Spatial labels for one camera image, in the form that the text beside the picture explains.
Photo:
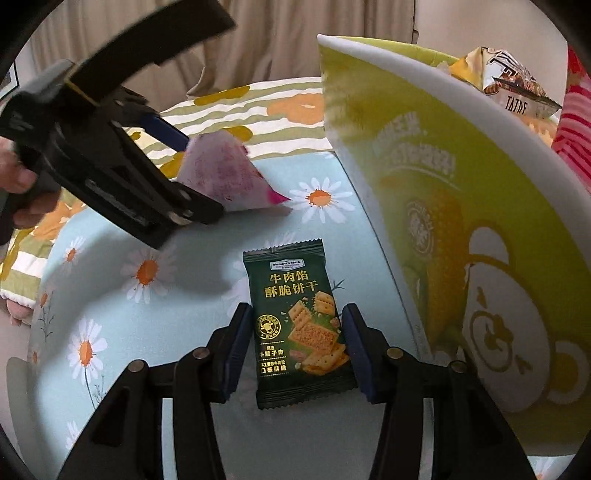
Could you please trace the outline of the person's left hand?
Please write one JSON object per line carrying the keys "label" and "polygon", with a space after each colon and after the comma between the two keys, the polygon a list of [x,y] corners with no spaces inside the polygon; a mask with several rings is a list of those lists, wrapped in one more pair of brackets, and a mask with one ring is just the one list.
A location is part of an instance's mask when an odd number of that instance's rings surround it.
{"label": "person's left hand", "polygon": [[[28,170],[12,149],[9,139],[1,138],[1,188],[11,194],[25,194],[35,184],[37,175]],[[52,212],[59,200],[59,192],[43,192],[13,215],[17,228],[28,229],[39,224],[43,217]]]}

